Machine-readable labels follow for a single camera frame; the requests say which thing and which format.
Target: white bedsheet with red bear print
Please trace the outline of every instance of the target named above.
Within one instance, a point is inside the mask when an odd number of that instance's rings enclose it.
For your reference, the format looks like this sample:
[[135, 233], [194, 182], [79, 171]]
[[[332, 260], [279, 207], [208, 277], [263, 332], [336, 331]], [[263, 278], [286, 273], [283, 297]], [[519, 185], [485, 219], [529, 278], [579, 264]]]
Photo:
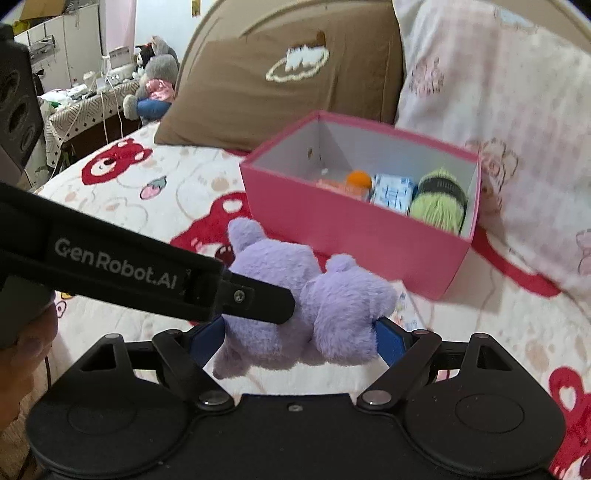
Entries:
[[[94, 153], [37, 193], [135, 232], [232, 261], [228, 221], [250, 212], [239, 171], [241, 157], [213, 148], [153, 142], [156, 124]], [[442, 301], [408, 294], [401, 284], [393, 321], [427, 327], [446, 340], [473, 332], [493, 335], [560, 405], [567, 438], [552, 471], [561, 478], [591, 478], [591, 325], [579, 306], [531, 271], [513, 252], [479, 229], [473, 247]], [[51, 354], [64, 372], [102, 335], [149, 340], [189, 322], [59, 294], [59, 335]], [[211, 362], [206, 367], [210, 371]], [[385, 371], [381, 359], [363, 367], [305, 367], [290, 372], [252, 368], [220, 383], [240, 393], [350, 392], [356, 395]], [[453, 374], [442, 372], [444, 378]]]

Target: blue plush toy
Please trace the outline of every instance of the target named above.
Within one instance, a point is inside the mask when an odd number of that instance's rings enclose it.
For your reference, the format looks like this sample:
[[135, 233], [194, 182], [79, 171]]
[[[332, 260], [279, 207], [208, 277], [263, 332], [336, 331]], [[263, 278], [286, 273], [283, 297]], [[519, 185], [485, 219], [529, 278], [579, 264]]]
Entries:
[[254, 220], [231, 221], [228, 237], [236, 255], [230, 270], [289, 288], [296, 307], [283, 325], [224, 315], [226, 339], [215, 358], [216, 378], [244, 375], [251, 365], [361, 365], [377, 356], [373, 321], [391, 315], [397, 298], [386, 280], [350, 255], [331, 257], [323, 274], [310, 247], [269, 239]]

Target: white cabinet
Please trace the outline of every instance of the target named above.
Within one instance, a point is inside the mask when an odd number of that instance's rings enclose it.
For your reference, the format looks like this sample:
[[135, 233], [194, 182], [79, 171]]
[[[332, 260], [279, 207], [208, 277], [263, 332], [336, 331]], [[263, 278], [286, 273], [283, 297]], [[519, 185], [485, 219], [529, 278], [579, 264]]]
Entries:
[[56, 48], [33, 63], [33, 71], [42, 70], [43, 89], [68, 89], [83, 75], [100, 69], [99, 6], [89, 5], [71, 15], [61, 15], [43, 22], [15, 37], [25, 45], [53, 35]]
[[63, 18], [69, 76], [74, 85], [82, 83], [86, 72], [100, 70], [99, 6], [80, 8], [77, 13]]
[[43, 71], [40, 75], [43, 89], [48, 92], [53, 89], [67, 89], [72, 86], [67, 69], [66, 40], [64, 37], [64, 18], [55, 17], [43, 22], [25, 32], [29, 36], [29, 43], [33, 44], [42, 38], [56, 39], [56, 49], [33, 63], [33, 71]]

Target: yarn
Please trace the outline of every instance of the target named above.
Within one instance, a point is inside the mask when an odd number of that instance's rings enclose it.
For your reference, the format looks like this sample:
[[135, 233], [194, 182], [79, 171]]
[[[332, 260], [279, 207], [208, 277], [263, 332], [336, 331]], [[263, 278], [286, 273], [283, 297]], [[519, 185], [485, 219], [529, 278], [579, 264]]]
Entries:
[[425, 175], [418, 184], [409, 215], [458, 235], [464, 223], [466, 194], [457, 179], [444, 168]]
[[349, 173], [349, 175], [347, 175], [347, 184], [355, 185], [356, 187], [361, 187], [366, 190], [371, 190], [373, 182], [371, 177], [364, 171], [354, 170]]

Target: human hand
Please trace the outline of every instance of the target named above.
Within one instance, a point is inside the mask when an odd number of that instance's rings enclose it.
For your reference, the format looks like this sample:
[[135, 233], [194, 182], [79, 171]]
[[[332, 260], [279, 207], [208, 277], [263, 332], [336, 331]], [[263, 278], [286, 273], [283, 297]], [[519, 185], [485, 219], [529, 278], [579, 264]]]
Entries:
[[23, 329], [15, 346], [0, 351], [0, 432], [18, 417], [21, 400], [33, 389], [33, 372], [56, 335], [57, 312], [52, 304]]

